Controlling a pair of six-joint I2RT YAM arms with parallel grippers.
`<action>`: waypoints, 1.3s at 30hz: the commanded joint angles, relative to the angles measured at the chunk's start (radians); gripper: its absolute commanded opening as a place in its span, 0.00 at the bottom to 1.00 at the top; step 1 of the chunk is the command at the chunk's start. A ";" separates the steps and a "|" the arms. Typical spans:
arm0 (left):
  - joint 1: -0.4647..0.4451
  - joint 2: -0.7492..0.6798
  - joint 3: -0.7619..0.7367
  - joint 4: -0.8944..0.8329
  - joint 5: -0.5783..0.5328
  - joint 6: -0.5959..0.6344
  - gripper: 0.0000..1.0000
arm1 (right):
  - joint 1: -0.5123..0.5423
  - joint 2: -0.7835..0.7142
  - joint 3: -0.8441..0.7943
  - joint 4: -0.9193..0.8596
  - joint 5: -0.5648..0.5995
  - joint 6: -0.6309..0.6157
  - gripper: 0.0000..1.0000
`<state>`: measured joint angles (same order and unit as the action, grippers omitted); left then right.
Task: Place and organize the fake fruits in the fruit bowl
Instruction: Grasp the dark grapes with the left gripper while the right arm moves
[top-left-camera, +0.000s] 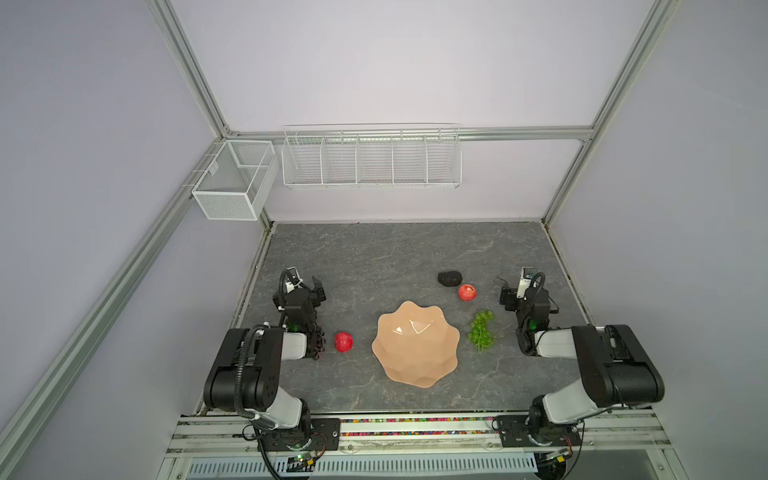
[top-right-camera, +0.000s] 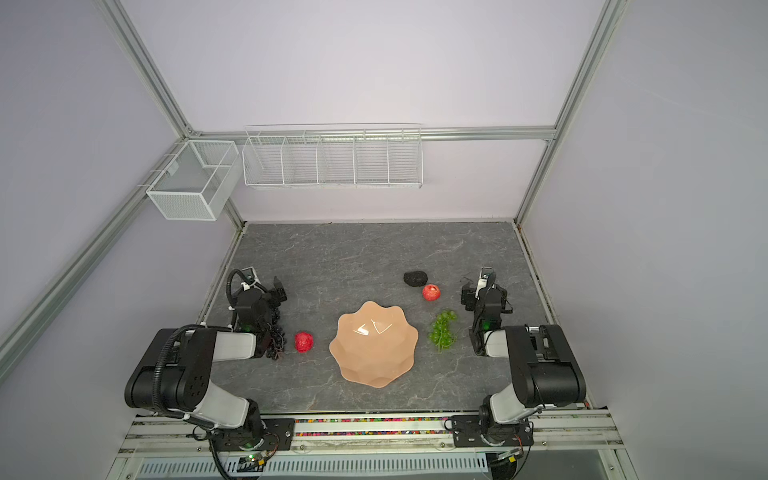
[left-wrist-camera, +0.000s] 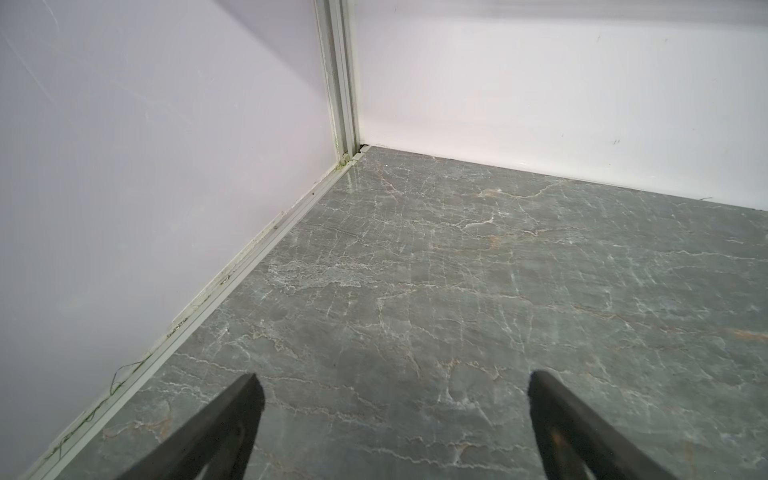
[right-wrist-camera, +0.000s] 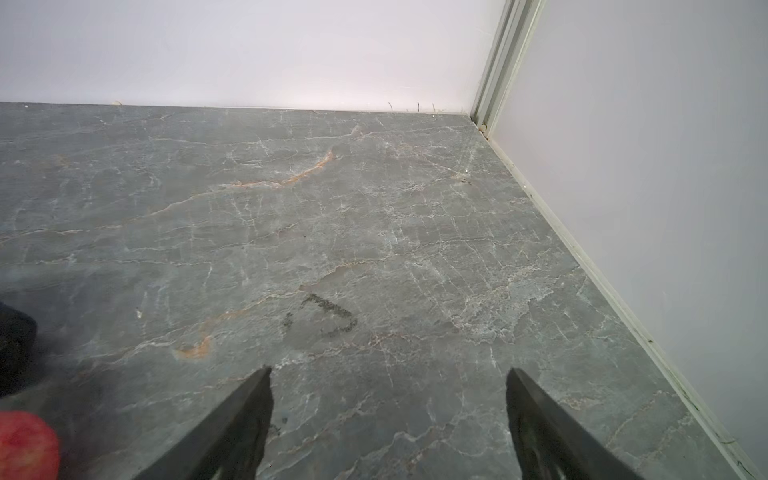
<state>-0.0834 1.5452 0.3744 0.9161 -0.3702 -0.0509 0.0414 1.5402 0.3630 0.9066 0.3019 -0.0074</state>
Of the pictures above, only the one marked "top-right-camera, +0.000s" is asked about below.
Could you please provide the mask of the dark purple fake grape bunch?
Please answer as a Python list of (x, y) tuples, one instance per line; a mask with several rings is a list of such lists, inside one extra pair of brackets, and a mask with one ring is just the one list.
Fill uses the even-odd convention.
[(280, 323), (281, 314), (278, 308), (271, 310), (271, 320), (269, 334), (271, 343), (266, 350), (266, 356), (277, 361), (285, 350), (286, 336), (283, 326)]

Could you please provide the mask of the red fake apple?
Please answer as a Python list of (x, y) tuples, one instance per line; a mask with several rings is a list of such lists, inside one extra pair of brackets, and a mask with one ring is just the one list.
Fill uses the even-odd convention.
[(298, 332), (294, 337), (294, 346), (299, 353), (307, 353), (314, 346), (314, 337), (308, 332)]
[(422, 296), (428, 302), (436, 301), (441, 296), (441, 290), (435, 284), (427, 284), (422, 289)]

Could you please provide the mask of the green fake grape bunch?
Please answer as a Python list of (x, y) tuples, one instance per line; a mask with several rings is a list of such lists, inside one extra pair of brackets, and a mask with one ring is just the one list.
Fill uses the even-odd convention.
[(457, 318), (453, 310), (444, 310), (437, 314), (432, 323), (428, 337), (439, 351), (452, 347), (456, 342), (456, 335), (451, 330), (451, 326)]

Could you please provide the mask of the dark fake avocado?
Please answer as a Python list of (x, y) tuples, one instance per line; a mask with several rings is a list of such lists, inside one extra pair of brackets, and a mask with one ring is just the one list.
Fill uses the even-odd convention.
[(421, 270), (408, 271), (403, 274), (403, 281), (410, 287), (422, 288), (428, 284), (428, 275)]

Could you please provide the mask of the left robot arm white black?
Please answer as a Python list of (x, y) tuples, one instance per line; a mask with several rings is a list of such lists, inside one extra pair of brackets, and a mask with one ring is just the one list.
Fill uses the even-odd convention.
[(227, 325), (200, 322), (156, 333), (127, 381), (124, 401), (199, 427), (218, 448), (254, 450), (269, 434), (259, 406), (216, 385), (213, 365), (276, 360), (285, 344), (279, 308), (287, 293), (279, 278), (267, 286), (248, 268), (228, 273), (225, 296), (231, 313)]

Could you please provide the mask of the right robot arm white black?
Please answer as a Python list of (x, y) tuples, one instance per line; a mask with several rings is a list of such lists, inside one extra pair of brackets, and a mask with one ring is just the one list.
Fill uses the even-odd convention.
[(461, 290), (461, 304), (473, 314), (469, 338), (474, 353), (507, 360), (511, 375), (508, 386), (483, 400), (473, 436), (492, 446), (513, 441), (526, 446), (531, 416), (548, 407), (584, 402), (587, 387), (560, 326), (502, 324), (502, 317), (513, 312), (507, 295), (490, 267), (483, 267), (478, 280)]

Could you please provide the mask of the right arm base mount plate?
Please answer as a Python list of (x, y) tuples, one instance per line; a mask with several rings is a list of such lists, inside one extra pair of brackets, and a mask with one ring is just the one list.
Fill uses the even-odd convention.
[(498, 424), (479, 414), (453, 415), (444, 421), (459, 448), (529, 447), (534, 444), (531, 422)]

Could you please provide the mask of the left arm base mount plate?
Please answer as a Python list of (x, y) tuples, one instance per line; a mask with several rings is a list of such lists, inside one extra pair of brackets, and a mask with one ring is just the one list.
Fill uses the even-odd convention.
[(211, 439), (218, 452), (287, 451), (294, 438), (296, 419), (274, 417), (261, 420), (256, 433), (240, 429), (216, 430)]

